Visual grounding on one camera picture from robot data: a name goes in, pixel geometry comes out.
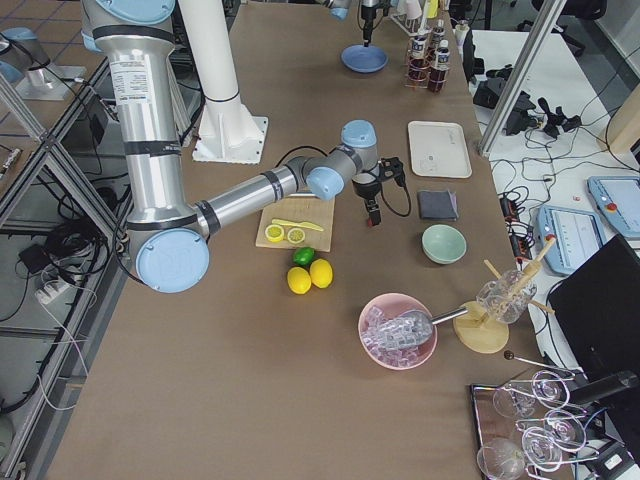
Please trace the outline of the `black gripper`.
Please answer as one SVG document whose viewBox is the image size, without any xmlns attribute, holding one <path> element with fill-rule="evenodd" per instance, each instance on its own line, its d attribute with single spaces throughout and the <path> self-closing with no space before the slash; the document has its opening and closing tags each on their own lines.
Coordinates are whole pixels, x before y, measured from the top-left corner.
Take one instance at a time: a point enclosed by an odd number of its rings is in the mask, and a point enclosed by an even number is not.
<svg viewBox="0 0 640 480">
<path fill-rule="evenodd" d="M 377 11 L 383 8 L 383 2 L 380 0 L 361 0 L 360 1 L 360 18 L 363 19 L 362 34 L 363 46 L 369 47 L 372 40 L 372 32 Z"/>
<path fill-rule="evenodd" d="M 355 193 L 365 200 L 365 208 L 368 214 L 367 224 L 369 226 L 379 225 L 381 213 L 376 197 L 382 188 L 378 177 L 371 173 L 360 173 L 352 179 L 352 184 Z"/>
</svg>

